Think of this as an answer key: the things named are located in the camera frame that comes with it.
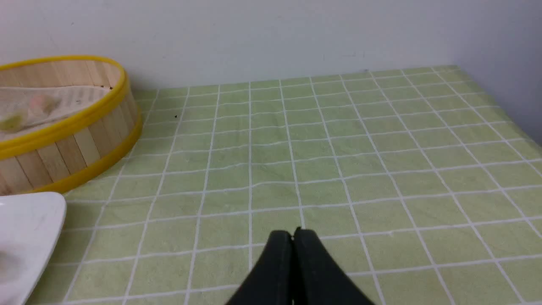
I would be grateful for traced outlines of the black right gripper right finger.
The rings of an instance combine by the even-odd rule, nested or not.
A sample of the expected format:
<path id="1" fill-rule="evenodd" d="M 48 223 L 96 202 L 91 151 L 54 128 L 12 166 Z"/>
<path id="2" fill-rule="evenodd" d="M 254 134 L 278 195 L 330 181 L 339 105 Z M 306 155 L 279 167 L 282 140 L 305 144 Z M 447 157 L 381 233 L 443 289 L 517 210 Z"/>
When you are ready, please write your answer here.
<path id="1" fill-rule="evenodd" d="M 293 234 L 293 304 L 373 305 L 324 247 L 314 230 Z"/>

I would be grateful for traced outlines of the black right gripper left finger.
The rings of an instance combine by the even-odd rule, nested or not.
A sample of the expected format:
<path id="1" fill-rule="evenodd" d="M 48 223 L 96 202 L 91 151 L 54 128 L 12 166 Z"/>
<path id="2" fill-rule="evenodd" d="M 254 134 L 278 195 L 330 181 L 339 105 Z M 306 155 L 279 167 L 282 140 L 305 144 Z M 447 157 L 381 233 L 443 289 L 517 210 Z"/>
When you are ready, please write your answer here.
<path id="1" fill-rule="evenodd" d="M 292 236 L 273 230 L 248 276 L 226 302 L 227 305 L 290 305 Z"/>

